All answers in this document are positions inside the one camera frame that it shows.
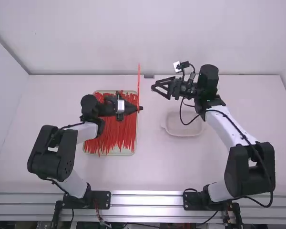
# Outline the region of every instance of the white backdrop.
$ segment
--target white backdrop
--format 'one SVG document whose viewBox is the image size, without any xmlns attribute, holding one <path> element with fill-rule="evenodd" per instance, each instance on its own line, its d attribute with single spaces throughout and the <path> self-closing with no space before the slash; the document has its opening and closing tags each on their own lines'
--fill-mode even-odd
<svg viewBox="0 0 286 229">
<path fill-rule="evenodd" d="M 28 77 L 0 44 L 0 151 Z"/>
<path fill-rule="evenodd" d="M 280 74 L 286 0 L 0 0 L 0 37 L 31 74 Z"/>
</svg>

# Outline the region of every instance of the black cable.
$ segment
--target black cable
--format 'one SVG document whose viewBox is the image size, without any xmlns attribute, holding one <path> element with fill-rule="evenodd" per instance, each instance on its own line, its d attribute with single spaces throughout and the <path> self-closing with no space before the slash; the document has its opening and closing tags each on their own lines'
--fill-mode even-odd
<svg viewBox="0 0 286 229">
<path fill-rule="evenodd" d="M 42 180 L 48 180 L 50 182 L 52 182 L 53 185 L 56 185 L 61 191 L 63 191 L 65 194 L 67 194 L 68 196 L 70 195 L 65 189 L 63 189 L 55 180 L 53 179 L 49 179 L 49 178 L 40 178 Z"/>
<path fill-rule="evenodd" d="M 56 185 L 61 191 L 63 191 L 66 195 L 70 196 L 69 192 L 67 192 L 65 189 L 63 189 L 55 180 L 53 179 L 48 179 L 48 178 L 42 178 L 42 180 L 48 180 L 48 181 L 51 181 L 52 184 Z M 70 221 L 70 225 L 72 225 L 72 222 L 73 222 L 73 219 L 74 219 L 74 209 L 72 208 L 72 219 Z"/>
<path fill-rule="evenodd" d="M 72 219 L 71 219 L 71 221 L 70 221 L 71 225 L 72 225 L 73 219 L 74 219 L 74 209 L 72 209 Z"/>
<path fill-rule="evenodd" d="M 182 101 L 182 103 L 183 103 L 185 106 L 195 107 L 195 105 L 189 105 L 189 104 L 186 104 L 184 101 Z"/>
<path fill-rule="evenodd" d="M 145 226 L 145 227 L 149 227 L 149 228 L 160 228 L 159 226 L 152 226 L 152 225 L 147 225 L 147 224 L 143 224 L 143 223 L 127 223 L 128 224 L 134 224 L 134 225 L 139 225 L 139 226 Z"/>
<path fill-rule="evenodd" d="M 206 224 L 207 222 L 209 222 L 211 219 L 213 219 L 213 217 L 214 217 L 218 212 L 219 212 L 219 211 L 216 211 L 216 212 L 215 212 L 210 218 L 208 218 L 205 222 L 197 224 L 197 225 L 194 227 L 194 229 L 195 229 L 196 227 L 199 227 L 199 226 L 204 225 L 204 224 Z"/>
<path fill-rule="evenodd" d="M 47 149 L 47 148 L 49 147 L 51 141 L 54 139 L 54 137 L 56 137 L 56 135 L 59 133 L 60 130 L 65 129 L 65 128 L 71 128 L 71 127 L 74 127 L 74 126 L 77 126 L 77 125 L 82 125 L 82 124 L 84 124 L 84 123 L 85 123 L 85 122 L 81 122 L 81 123 L 76 123 L 76 124 L 72 124 L 72 125 L 66 125 L 66 126 L 63 126 L 63 127 L 59 128 L 59 129 L 52 135 L 52 137 L 49 139 L 49 141 L 47 142 L 45 148 Z"/>
<path fill-rule="evenodd" d="M 195 69 L 194 65 L 192 65 L 191 63 L 189 63 L 189 65 L 193 68 L 193 73 L 195 73 L 196 69 Z"/>
<path fill-rule="evenodd" d="M 270 175 L 266 169 L 266 166 L 261 158 L 261 156 L 259 155 L 259 153 L 257 152 L 257 150 L 253 147 L 253 145 L 249 142 L 248 138 L 246 135 L 243 134 L 243 132 L 237 127 L 237 125 L 229 118 L 229 116 L 227 116 L 224 112 L 222 111 L 218 111 L 218 110 L 214 110 L 214 109 L 210 109 L 210 110 L 206 110 L 205 112 L 210 112 L 210 111 L 215 111 L 215 112 L 218 112 L 220 114 L 223 115 L 223 117 L 225 117 L 226 119 L 229 120 L 229 122 L 232 124 L 232 126 L 234 126 L 234 128 L 238 131 L 238 133 L 241 135 L 241 137 L 248 143 L 248 145 L 250 146 L 250 148 L 253 150 L 254 154 L 256 155 L 256 157 L 258 158 L 260 164 L 262 165 L 262 168 L 264 170 L 264 173 L 267 177 L 267 180 L 268 180 L 268 183 L 269 183 L 269 186 L 270 186 L 270 201 L 267 205 L 264 205 L 260 202 L 258 202 L 256 199 L 253 199 L 252 197 L 248 197 L 248 196 L 243 196 L 243 197 L 239 197 L 237 199 L 240 199 L 240 198 L 247 198 L 247 199 L 250 199 L 252 200 L 253 202 L 255 202 L 256 204 L 264 207 L 264 208 L 268 208 L 272 205 L 272 202 L 273 202 L 273 187 L 272 187 L 272 184 L 271 184 L 271 179 L 270 179 Z"/>
<path fill-rule="evenodd" d="M 180 103 L 179 118 L 180 118 L 180 121 L 181 121 L 181 123 L 182 123 L 183 125 L 189 125 L 189 124 L 191 124 L 196 118 L 199 117 L 199 114 L 198 114 L 197 116 L 195 116 L 190 122 L 184 123 L 183 120 L 182 120 L 182 118 L 181 118 L 181 108 L 182 108 L 183 100 L 184 100 L 184 97 L 182 98 L 182 101 L 181 101 L 181 103 Z"/>
</svg>

